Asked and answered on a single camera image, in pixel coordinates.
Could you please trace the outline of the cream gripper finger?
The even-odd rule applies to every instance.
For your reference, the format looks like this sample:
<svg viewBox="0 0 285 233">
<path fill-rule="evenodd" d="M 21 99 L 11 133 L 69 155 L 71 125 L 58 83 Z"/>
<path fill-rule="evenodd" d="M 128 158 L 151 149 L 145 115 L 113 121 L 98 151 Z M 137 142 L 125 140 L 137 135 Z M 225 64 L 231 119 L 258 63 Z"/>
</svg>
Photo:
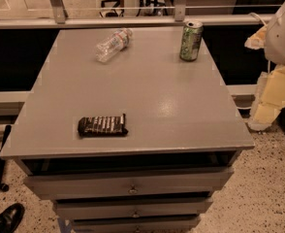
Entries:
<svg viewBox="0 0 285 233">
<path fill-rule="evenodd" d="M 285 66 L 277 65 L 269 74 L 262 72 L 250 110 L 248 126 L 254 131 L 264 131 L 285 108 Z"/>
<path fill-rule="evenodd" d="M 244 43 L 246 48 L 252 50 L 263 49 L 266 46 L 267 27 L 261 27 L 256 33 L 248 37 Z"/>
</svg>

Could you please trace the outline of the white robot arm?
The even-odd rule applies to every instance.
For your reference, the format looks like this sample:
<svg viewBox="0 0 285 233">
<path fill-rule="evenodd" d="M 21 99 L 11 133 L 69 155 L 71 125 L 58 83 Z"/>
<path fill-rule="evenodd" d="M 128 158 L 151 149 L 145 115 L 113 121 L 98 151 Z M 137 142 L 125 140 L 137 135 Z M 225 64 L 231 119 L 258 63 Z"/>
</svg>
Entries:
<svg viewBox="0 0 285 233">
<path fill-rule="evenodd" d="M 269 62 L 268 70 L 262 72 L 250 109 L 248 126 L 254 131 L 264 131 L 277 119 L 285 108 L 285 2 L 244 46 L 263 49 Z"/>
</svg>

